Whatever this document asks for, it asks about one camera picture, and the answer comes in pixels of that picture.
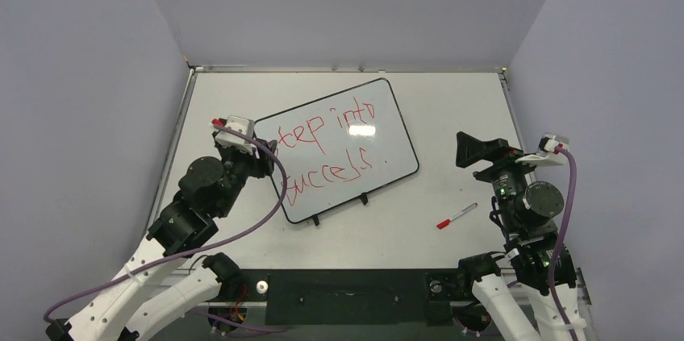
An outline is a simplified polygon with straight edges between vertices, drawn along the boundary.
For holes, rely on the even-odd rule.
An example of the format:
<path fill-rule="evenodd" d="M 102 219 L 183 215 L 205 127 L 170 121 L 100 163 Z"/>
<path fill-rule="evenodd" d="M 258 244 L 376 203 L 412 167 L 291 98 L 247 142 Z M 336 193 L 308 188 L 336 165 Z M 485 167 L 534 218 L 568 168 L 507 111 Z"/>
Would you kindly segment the white whiteboard black frame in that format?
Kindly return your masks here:
<path fill-rule="evenodd" d="M 272 182 L 297 224 L 416 174 L 420 164 L 384 77 L 268 115 L 256 136 L 277 141 L 285 168 Z"/>

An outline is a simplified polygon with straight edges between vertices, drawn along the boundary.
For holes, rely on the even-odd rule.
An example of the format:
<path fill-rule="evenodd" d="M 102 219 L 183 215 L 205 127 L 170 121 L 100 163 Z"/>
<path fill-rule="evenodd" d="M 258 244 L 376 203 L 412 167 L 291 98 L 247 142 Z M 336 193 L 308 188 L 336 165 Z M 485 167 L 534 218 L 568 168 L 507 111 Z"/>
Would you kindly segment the red marker cap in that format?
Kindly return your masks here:
<path fill-rule="evenodd" d="M 450 223 L 451 223 L 451 220 L 450 220 L 450 219 L 446 219 L 446 220 L 444 220 L 444 221 L 438 223 L 438 224 L 436 225 L 436 227 L 437 227 L 438 229 L 441 230 L 441 229 L 444 229 L 445 227 L 447 227 Z"/>

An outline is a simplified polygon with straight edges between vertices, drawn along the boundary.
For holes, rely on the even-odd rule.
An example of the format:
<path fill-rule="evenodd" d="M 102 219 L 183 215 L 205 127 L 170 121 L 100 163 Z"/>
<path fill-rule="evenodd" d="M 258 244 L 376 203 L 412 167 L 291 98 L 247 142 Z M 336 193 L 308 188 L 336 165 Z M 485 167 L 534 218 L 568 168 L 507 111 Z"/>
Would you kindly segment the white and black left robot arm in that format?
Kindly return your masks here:
<path fill-rule="evenodd" d="M 277 141 L 246 136 L 226 127 L 213 133 L 218 157 L 194 160 L 179 190 L 148 228 L 114 279 L 80 295 L 92 300 L 70 318 L 44 315 L 50 340 L 149 340 L 198 304 L 230 301 L 240 292 L 240 267 L 227 255 L 208 256 L 182 281 L 155 294 L 187 259 L 212 248 L 218 218 L 227 217 L 250 177 L 270 177 L 282 168 Z"/>

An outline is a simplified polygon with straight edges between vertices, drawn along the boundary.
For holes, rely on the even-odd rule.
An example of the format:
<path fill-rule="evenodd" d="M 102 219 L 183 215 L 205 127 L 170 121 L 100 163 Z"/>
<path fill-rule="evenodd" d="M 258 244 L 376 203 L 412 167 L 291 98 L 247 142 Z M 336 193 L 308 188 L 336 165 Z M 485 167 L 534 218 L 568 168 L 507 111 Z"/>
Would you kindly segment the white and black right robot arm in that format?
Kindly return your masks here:
<path fill-rule="evenodd" d="M 529 319 L 514 298 L 497 261 L 481 254 L 460 260 L 457 292 L 474 298 L 505 340 L 584 340 L 586 320 L 579 310 L 578 277 L 564 245 L 577 183 L 577 165 L 567 138 L 546 134 L 535 152 L 505 139 L 480 140 L 456 134 L 455 164 L 479 161 L 473 172 L 492 186 L 490 220 L 504 238 L 504 257 L 532 308 Z"/>

